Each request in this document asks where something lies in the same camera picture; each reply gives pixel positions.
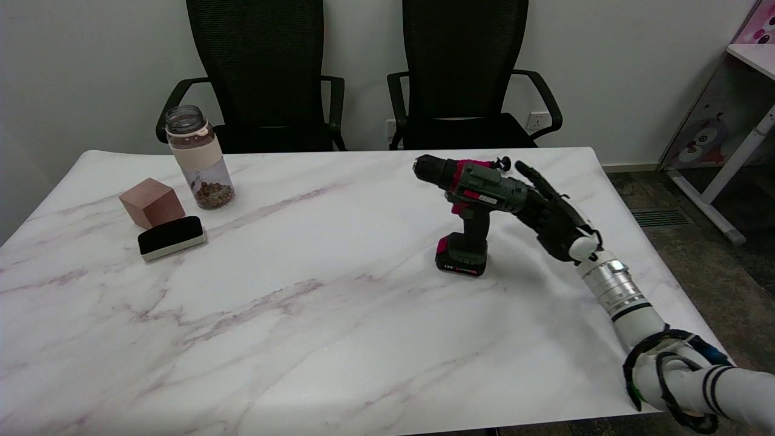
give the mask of electrical outlet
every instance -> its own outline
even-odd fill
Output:
[[[395,136],[395,119],[386,119],[385,120],[385,136],[387,137],[388,143],[390,143],[393,140],[393,137]]]
[[[552,117],[548,112],[530,112],[525,130],[541,130],[552,125]]]

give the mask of robotic arm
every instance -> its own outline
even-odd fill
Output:
[[[538,234],[549,254],[576,265],[630,350],[623,370],[635,408],[646,402],[670,411],[678,423],[701,434],[716,430],[718,416],[775,434],[775,375],[731,366],[696,334],[671,329],[568,197],[526,164],[517,162],[515,168],[532,187],[514,214]]]

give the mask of whiteboard eraser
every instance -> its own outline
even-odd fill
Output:
[[[202,222],[197,216],[186,216],[142,232],[137,237],[140,256],[150,262],[207,242]]]

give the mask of chair armrest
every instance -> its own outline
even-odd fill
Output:
[[[406,127],[406,105],[404,91],[401,88],[401,78],[405,77],[409,77],[408,71],[387,75],[387,89],[390,91],[390,100],[393,103],[396,130],[403,130]]]
[[[167,121],[165,120],[167,112],[175,106],[179,106],[181,104],[183,96],[186,95],[186,92],[194,83],[204,83],[209,81],[210,78],[187,78],[185,80],[179,81],[177,85],[175,85],[175,89],[172,90],[172,93],[167,99],[167,102],[164,103],[164,109],[162,109],[161,115],[159,115],[159,121],[156,123],[156,138],[158,138],[160,142],[164,144],[167,143],[167,131],[164,129],[167,125]]]
[[[339,133],[342,129],[342,111],[344,108],[344,79],[332,76],[320,76],[320,80],[331,82],[329,128],[332,132]]]
[[[512,71],[512,74],[520,74],[530,78],[530,81],[532,81],[533,85],[538,89],[538,93],[541,95],[541,99],[543,99],[543,104],[545,104],[546,108],[549,110],[549,115],[552,117],[552,125],[530,135],[530,139],[535,140],[547,133],[559,130],[560,127],[563,126],[563,114],[560,112],[560,107],[557,105],[557,101],[554,99],[554,95],[552,95],[552,92],[549,90],[549,86],[543,80],[543,77],[535,71],[527,70],[514,70]]]

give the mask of drill chuck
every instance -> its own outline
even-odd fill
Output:
[[[423,182],[431,183],[446,191],[453,183],[457,161],[423,154],[417,158],[412,169],[417,178]]]

